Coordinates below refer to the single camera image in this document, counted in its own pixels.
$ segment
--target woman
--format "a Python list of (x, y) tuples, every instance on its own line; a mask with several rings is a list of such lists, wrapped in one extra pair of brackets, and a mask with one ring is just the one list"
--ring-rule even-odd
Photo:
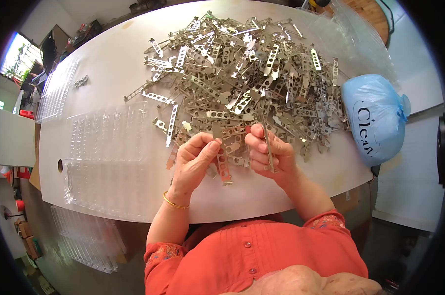
[(269, 133), (274, 167), (266, 170), (267, 144), (260, 124), (245, 137), (251, 168), (271, 178), (293, 202), (303, 227), (275, 216), (208, 224), (188, 232), (191, 193), (220, 148), (199, 133), (178, 150), (173, 182), (147, 235), (145, 293), (155, 294), (376, 294), (329, 196), (297, 167), (293, 147)]

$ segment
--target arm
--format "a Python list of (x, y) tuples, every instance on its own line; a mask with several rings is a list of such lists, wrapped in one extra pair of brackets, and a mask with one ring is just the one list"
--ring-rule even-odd
[(263, 140), (263, 127), (255, 124), (251, 133), (245, 137), (245, 143), (250, 146), (251, 168), (258, 174), (272, 178), (293, 202), (299, 216), (307, 221), (321, 213), (334, 209), (325, 190), (309, 180), (296, 165), (293, 147), (283, 142), (269, 131), (269, 143), (273, 154), (273, 164), (279, 172), (274, 174), (265, 170), (268, 166), (267, 144)]
[[(201, 183), (206, 169), (220, 148), (208, 133), (198, 133), (180, 146), (172, 185), (166, 198), (181, 207), (190, 204), (193, 191)], [(163, 200), (147, 234), (147, 244), (173, 243), (181, 245), (188, 232), (189, 210), (173, 207)]]

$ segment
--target hand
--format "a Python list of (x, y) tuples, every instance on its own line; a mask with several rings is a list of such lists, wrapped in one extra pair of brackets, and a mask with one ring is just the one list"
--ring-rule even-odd
[(276, 137), (268, 131), (270, 148), (272, 150), (273, 166), (278, 173), (265, 170), (269, 167), (268, 147), (264, 141), (263, 127), (254, 124), (250, 128), (250, 133), (245, 136), (245, 143), (250, 147), (250, 168), (256, 173), (272, 178), (281, 187), (296, 182), (301, 176), (301, 170), (296, 165), (296, 157), (293, 147)]
[(220, 149), (220, 139), (214, 140), (209, 133), (200, 132), (180, 146), (176, 169), (169, 190), (175, 195), (188, 197), (201, 183), (211, 161)]

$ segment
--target woman's left hand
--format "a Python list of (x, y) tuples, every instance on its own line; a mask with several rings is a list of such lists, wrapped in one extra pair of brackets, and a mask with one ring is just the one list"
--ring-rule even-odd
[(211, 161), (220, 149), (221, 140), (200, 132), (178, 149), (175, 174), (170, 191), (189, 198), (199, 186)]

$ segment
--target blue plastic bag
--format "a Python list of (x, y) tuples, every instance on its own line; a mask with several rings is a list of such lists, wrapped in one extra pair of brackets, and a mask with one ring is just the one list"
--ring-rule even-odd
[(401, 150), (411, 112), (408, 97), (399, 96), (378, 74), (348, 80), (341, 93), (363, 162), (371, 167), (394, 157)]

